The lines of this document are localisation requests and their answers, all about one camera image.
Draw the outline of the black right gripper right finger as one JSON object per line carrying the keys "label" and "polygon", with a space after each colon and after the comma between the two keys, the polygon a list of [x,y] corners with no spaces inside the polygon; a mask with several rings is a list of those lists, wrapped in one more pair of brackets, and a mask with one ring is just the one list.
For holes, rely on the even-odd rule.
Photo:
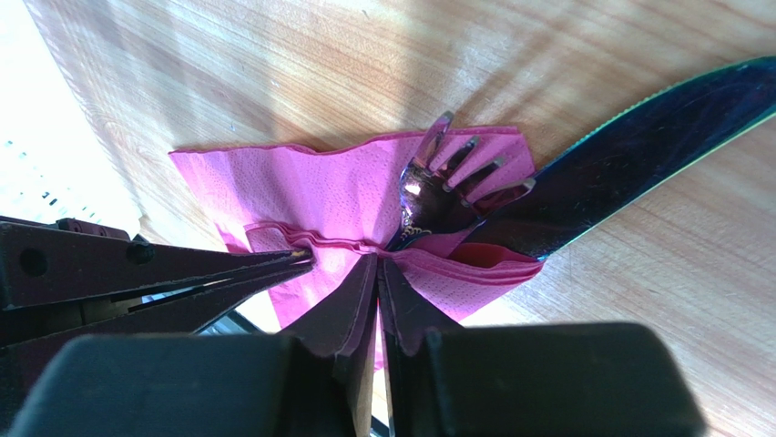
{"label": "black right gripper right finger", "polygon": [[406,356],[421,349],[428,331],[464,328],[415,290],[392,259],[380,259],[378,293],[385,340]]}

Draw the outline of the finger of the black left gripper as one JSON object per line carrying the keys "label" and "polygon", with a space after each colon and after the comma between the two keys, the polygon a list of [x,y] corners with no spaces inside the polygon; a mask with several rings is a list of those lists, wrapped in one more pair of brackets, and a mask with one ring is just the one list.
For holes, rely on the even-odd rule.
{"label": "finger of the black left gripper", "polygon": [[1,219],[4,310],[293,276],[311,265],[307,249],[263,253],[188,249]]}
{"label": "finger of the black left gripper", "polygon": [[311,271],[311,263],[266,268],[251,279],[230,279],[203,291],[189,291],[143,310],[1,349],[1,399],[22,401],[64,344],[88,334],[192,333],[201,330],[252,295]]}

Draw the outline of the iridescent table knife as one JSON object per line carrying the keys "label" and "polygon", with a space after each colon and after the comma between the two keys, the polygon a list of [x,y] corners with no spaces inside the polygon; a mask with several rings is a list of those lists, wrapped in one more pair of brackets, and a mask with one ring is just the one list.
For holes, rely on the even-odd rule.
{"label": "iridescent table knife", "polygon": [[774,56],[667,87],[538,170],[528,194],[492,213],[460,247],[544,260],[774,115]]}

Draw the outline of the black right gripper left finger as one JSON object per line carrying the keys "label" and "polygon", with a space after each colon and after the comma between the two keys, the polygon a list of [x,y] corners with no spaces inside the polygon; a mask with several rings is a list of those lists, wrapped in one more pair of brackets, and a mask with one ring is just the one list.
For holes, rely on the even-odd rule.
{"label": "black right gripper left finger", "polygon": [[319,357],[360,357],[373,339],[378,257],[364,255],[342,283],[280,331]]}

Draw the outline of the iridescent fork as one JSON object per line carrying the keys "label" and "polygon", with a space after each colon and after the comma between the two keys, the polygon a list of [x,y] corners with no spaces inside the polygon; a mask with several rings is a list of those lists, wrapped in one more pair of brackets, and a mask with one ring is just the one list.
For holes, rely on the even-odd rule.
{"label": "iridescent fork", "polygon": [[535,187],[533,178],[524,178],[493,189],[476,200],[468,200],[466,197],[502,167],[505,159],[494,158],[453,185],[452,177],[471,160],[481,142],[479,136],[470,137],[442,166],[433,169],[432,161],[439,156],[453,120],[453,112],[443,112],[425,132],[415,155],[403,169],[399,180],[401,221],[386,250],[406,249],[425,236],[453,234],[476,227],[497,209],[527,195]]}

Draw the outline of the magenta paper napkin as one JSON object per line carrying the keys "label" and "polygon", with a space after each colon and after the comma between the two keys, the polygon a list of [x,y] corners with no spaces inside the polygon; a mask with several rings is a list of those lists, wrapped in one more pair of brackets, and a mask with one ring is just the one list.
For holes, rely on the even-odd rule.
{"label": "magenta paper napkin", "polygon": [[[181,149],[170,159],[232,253],[311,249],[313,270],[273,287],[281,327],[334,291],[359,257],[383,254],[400,219],[398,178],[420,132],[380,135],[343,150],[298,144]],[[463,232],[395,252],[412,287],[463,320],[529,281],[540,261]]]}

